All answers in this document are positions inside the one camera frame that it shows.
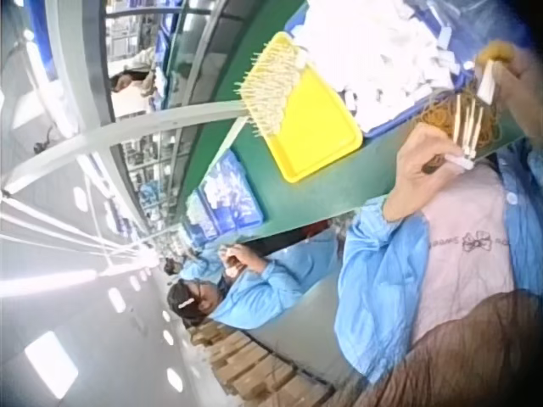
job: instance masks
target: blue bin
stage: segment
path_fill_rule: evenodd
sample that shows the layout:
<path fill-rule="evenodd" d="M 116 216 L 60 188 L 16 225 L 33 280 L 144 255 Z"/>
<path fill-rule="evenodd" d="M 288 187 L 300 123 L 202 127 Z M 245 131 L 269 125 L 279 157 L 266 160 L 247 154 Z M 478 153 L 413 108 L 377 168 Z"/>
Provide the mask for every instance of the blue bin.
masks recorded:
<path fill-rule="evenodd" d="M 305 23 L 305 15 L 307 14 L 309 6 L 307 3 L 302 5 L 302 7 L 290 18 L 290 20 L 285 25 L 285 31 L 289 34 L 292 34 L 293 29 L 298 25 L 303 25 Z M 434 33 L 435 36 L 439 35 L 441 26 L 439 22 L 432 15 L 430 10 L 422 11 L 420 9 L 415 10 L 415 15 L 419 18 L 426 26 Z M 489 38 L 485 38 L 485 41 L 491 39 L 500 38 L 515 42 L 519 45 L 529 45 L 529 34 L 528 30 L 518 22 L 518 25 L 515 25 L 515 31 L 502 32 L 500 34 L 492 33 L 489 35 Z M 476 40 L 473 35 L 468 32 L 469 27 L 460 26 L 457 24 L 453 26 L 453 32 L 451 37 L 451 42 L 449 44 L 449 49 L 455 53 L 456 59 L 461 65 L 460 75 L 453 77 L 453 84 L 455 90 L 458 92 L 463 87 L 465 87 L 473 78 L 472 70 L 465 70 L 463 64 L 467 61 L 473 61 L 474 57 L 477 55 L 479 50 L 484 46 L 484 43 Z M 398 114 L 394 119 L 384 123 L 378 127 L 371 129 L 368 133 L 364 134 L 365 138 L 371 139 L 375 137 L 382 136 L 384 133 L 394 129 L 398 125 L 408 121 L 412 117 L 421 113 L 424 109 L 424 106 L 427 105 L 429 98 L 424 98 L 417 102 L 414 106 L 410 107 L 406 111 Z"/>

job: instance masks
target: light blue uniform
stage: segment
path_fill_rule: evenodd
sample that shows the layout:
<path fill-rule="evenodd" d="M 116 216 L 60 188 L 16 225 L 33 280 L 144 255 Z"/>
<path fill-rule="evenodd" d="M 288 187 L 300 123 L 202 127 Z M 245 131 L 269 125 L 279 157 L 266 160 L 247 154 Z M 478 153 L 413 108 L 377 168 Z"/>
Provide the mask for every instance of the light blue uniform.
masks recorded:
<path fill-rule="evenodd" d="M 541 295 L 543 153 L 522 140 L 497 155 L 506 191 L 504 221 L 515 288 Z M 345 358 L 370 382 L 410 350 L 429 251 L 423 216 L 387 223 L 384 200 L 368 201 L 347 235 L 335 321 Z"/>
<path fill-rule="evenodd" d="M 205 248 L 197 259 L 187 259 L 177 275 L 183 280 L 202 280 L 216 284 L 222 277 L 224 265 L 216 248 Z"/>
<path fill-rule="evenodd" d="M 269 256 L 264 272 L 246 270 L 210 318 L 255 329 L 296 304 L 315 283 L 339 269 L 338 243 L 328 229 Z"/>

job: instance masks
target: yellow tray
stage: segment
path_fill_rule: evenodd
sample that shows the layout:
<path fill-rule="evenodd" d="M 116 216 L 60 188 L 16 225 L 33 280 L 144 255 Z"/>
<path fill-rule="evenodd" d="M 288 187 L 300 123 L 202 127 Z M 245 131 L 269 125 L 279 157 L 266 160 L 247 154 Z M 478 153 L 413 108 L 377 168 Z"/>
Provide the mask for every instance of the yellow tray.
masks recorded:
<path fill-rule="evenodd" d="M 263 55 L 276 42 L 295 47 L 280 32 Z M 264 134 L 264 138 L 288 182 L 297 182 L 362 145 L 362 132 L 343 100 L 310 65 L 288 97 L 281 130 L 276 135 Z"/>

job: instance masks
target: metal frame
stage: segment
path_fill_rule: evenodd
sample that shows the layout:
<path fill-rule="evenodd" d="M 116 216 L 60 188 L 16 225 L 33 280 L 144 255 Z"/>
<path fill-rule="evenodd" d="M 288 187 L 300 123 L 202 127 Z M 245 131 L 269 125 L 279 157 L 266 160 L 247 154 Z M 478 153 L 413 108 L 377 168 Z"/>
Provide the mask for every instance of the metal frame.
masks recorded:
<path fill-rule="evenodd" d="M 219 18 L 221 17 L 221 14 L 222 14 L 222 10 L 227 5 L 227 2 L 228 0 L 218 0 L 215 8 L 211 12 L 210 21 L 204 28 L 204 32 L 202 33 L 202 37 L 200 38 L 200 42 L 198 44 L 196 54 L 194 55 L 193 66 L 188 75 L 187 87 L 185 88 L 185 93 L 183 94 L 181 106 L 187 106 L 190 103 L 190 98 L 193 95 L 194 87 L 196 85 L 196 80 L 198 79 L 199 72 L 202 68 L 202 63 L 204 61 L 205 53 L 207 52 L 207 48 L 210 45 L 211 37 L 213 36 L 213 33 L 215 32 L 217 23 L 219 22 Z M 171 162 L 170 162 L 171 174 L 174 174 L 176 170 L 177 154 L 179 152 L 179 146 L 181 145 L 182 130 L 183 128 L 180 127 L 179 129 L 177 129 L 177 132 L 176 132 L 176 143 L 174 144 L 174 147 L 173 147 L 173 152 L 171 155 Z M 173 188 L 173 176 L 171 176 L 170 180 L 168 181 L 168 189 L 167 189 L 167 194 L 166 194 L 167 199 L 171 198 L 172 188 Z"/>
<path fill-rule="evenodd" d="M 126 10 L 114 11 L 105 15 L 106 19 L 118 19 L 120 17 L 127 17 L 130 15 L 141 14 L 179 14 L 183 10 L 183 7 L 137 7 L 128 8 Z"/>
<path fill-rule="evenodd" d="M 241 101 L 205 103 L 162 110 L 85 131 L 17 165 L 2 178 L 2 189 L 8 194 L 16 194 L 32 182 L 71 163 L 81 154 L 104 151 L 120 142 L 160 131 L 236 119 L 248 113 Z"/>

